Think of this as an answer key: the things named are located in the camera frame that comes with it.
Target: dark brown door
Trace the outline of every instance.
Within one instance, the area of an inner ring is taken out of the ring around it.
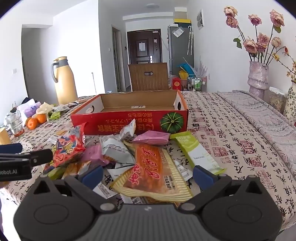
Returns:
[[[131,64],[161,63],[160,29],[128,32]]]

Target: wall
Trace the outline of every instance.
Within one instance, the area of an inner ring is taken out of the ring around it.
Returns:
[[[27,97],[22,70],[22,24],[52,25],[53,19],[45,14],[23,12],[17,5],[0,20],[0,124],[12,104],[21,104]]]
[[[168,51],[168,26],[172,24],[174,20],[172,18],[154,18],[154,19],[144,19],[144,20],[136,20],[136,21],[127,21],[126,22],[126,31],[137,31],[144,29],[161,29],[161,37],[162,41],[162,52],[163,52],[163,62],[168,64],[168,72],[170,64],[169,64],[169,51]]]
[[[25,66],[30,79],[27,79],[32,88],[42,80],[34,89],[38,100],[57,103],[50,67],[53,60],[61,56],[68,58],[78,97],[105,93],[98,19],[98,0],[88,0],[55,16],[49,29],[35,29],[29,39],[24,38],[24,44],[32,49],[30,55],[24,56],[28,57]]]
[[[113,93],[116,93],[117,89],[113,60],[112,27],[121,32],[125,76],[124,87],[127,87],[130,85],[130,81],[128,71],[128,52],[124,49],[124,47],[127,46],[126,27],[122,21],[122,15],[120,12],[116,12],[114,9],[108,7],[103,0],[99,0],[99,31],[104,85],[106,92],[112,91]]]
[[[231,91],[235,89],[249,90],[247,84],[249,74],[249,57],[244,47],[238,49],[233,39],[239,36],[237,29],[225,24],[226,17],[223,12],[224,7],[234,6],[238,10],[237,20],[245,37],[250,36],[256,39],[255,27],[250,23],[248,15],[257,14],[262,19],[262,25],[258,26],[258,33],[262,32],[270,36],[272,22],[269,12],[275,9],[284,15],[285,27],[278,34],[274,31],[274,36],[282,39],[282,44],[289,48],[290,53],[296,58],[296,20],[282,6],[274,0],[190,0],[187,6],[188,18],[192,20],[194,30],[194,63],[195,67],[199,63],[199,57],[203,64],[208,67],[210,80],[207,90]],[[197,14],[203,9],[204,28],[198,30]],[[280,54],[281,60],[289,66],[292,61],[288,57]],[[269,65],[269,85],[287,91],[291,86],[291,81],[286,77],[287,70],[273,61]]]

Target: chair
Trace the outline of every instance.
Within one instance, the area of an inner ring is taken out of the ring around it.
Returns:
[[[130,64],[132,91],[168,90],[167,63]]]

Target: gray refrigerator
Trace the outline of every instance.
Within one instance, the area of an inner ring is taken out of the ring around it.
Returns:
[[[189,28],[183,28],[184,33],[179,37],[174,35],[174,31],[178,27],[168,27],[168,41],[169,41],[169,53],[170,53],[170,74],[179,76],[179,71],[181,70],[178,65],[185,63],[185,60],[193,67],[193,50],[191,54],[191,45],[189,48],[189,54],[187,55],[188,50],[188,41],[189,41]]]

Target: vase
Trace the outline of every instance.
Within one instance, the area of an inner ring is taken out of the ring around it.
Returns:
[[[294,82],[288,91],[284,116],[287,117],[290,124],[294,125],[296,117],[296,84]]]
[[[248,85],[250,86],[249,92],[260,99],[264,98],[264,91],[268,88],[268,70],[269,67],[265,64],[250,61],[250,73],[248,79]]]

